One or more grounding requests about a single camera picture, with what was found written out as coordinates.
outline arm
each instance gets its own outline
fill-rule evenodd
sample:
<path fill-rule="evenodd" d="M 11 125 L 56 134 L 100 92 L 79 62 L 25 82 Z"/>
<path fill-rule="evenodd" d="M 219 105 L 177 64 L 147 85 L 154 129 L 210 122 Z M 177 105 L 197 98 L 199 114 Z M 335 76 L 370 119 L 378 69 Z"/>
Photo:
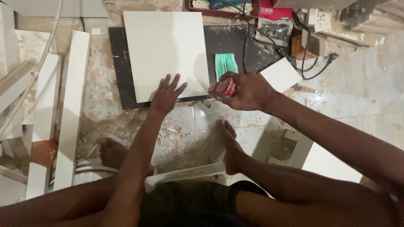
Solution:
<path fill-rule="evenodd" d="M 175 101 L 187 86 L 187 83 L 184 83 L 180 88 L 174 90 L 179 77 L 177 74 L 170 85 L 170 75 L 161 80 L 151 102 L 149 113 L 117 174 L 115 190 L 105 207 L 105 217 L 101 220 L 100 226 L 132 227 L 138 225 L 145 178 L 161 123 L 165 116 L 174 109 Z"/>
<path fill-rule="evenodd" d="M 358 129 L 329 118 L 275 91 L 261 74 L 226 73 L 238 94 L 222 97 L 233 109 L 260 110 L 278 117 L 397 196 L 404 193 L 404 152 Z"/>

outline green face mask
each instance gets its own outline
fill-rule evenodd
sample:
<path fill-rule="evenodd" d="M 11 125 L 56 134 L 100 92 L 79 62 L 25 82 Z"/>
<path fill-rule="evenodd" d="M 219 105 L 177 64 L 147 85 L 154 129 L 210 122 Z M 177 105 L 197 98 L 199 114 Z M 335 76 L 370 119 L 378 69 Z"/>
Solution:
<path fill-rule="evenodd" d="M 215 55 L 216 66 L 216 81 L 227 71 L 238 73 L 236 61 L 234 60 L 234 54 L 216 54 Z"/>

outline red tool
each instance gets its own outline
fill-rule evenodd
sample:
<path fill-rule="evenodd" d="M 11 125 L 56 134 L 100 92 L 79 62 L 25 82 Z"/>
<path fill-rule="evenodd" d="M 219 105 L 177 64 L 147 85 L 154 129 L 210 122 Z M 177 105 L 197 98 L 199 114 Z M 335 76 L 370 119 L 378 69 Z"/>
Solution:
<path fill-rule="evenodd" d="M 237 94 L 237 86 L 233 79 L 227 78 L 224 81 L 212 84 L 212 86 L 210 86 L 208 89 L 208 93 L 218 100 L 220 100 L 220 97 L 224 95 L 234 97 Z"/>

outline person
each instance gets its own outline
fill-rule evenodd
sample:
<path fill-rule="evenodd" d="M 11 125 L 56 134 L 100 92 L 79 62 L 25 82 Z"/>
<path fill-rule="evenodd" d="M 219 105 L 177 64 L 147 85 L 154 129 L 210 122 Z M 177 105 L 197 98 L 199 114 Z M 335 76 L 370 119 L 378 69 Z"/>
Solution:
<path fill-rule="evenodd" d="M 164 117 L 187 84 L 162 79 L 149 113 L 127 150 L 113 141 L 101 147 L 112 177 L 0 208 L 0 225 L 23 226 L 404 226 L 404 152 L 382 140 L 313 111 L 276 92 L 260 74 L 225 73 L 238 87 L 222 102 L 236 110 L 276 116 L 369 177 L 395 200 L 352 182 L 259 162 L 246 155 L 227 121 L 219 120 L 229 175 L 257 183 L 168 182 L 150 194 L 144 181 Z"/>

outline foot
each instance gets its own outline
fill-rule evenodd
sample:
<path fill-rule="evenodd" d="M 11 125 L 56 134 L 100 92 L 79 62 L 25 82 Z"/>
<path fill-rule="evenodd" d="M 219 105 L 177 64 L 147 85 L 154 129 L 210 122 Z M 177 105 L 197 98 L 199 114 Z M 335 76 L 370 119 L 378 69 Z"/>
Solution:
<path fill-rule="evenodd" d="M 219 120 L 220 133 L 226 147 L 223 162 L 226 165 L 226 173 L 235 175 L 239 173 L 239 164 L 245 155 L 240 144 L 236 141 L 237 134 L 228 121 Z"/>
<path fill-rule="evenodd" d="M 124 145 L 107 138 L 103 145 L 101 145 L 100 149 L 102 165 L 119 170 L 124 163 L 128 151 L 129 150 Z M 149 169 L 147 170 L 147 176 L 152 175 L 153 166 L 150 164 Z"/>

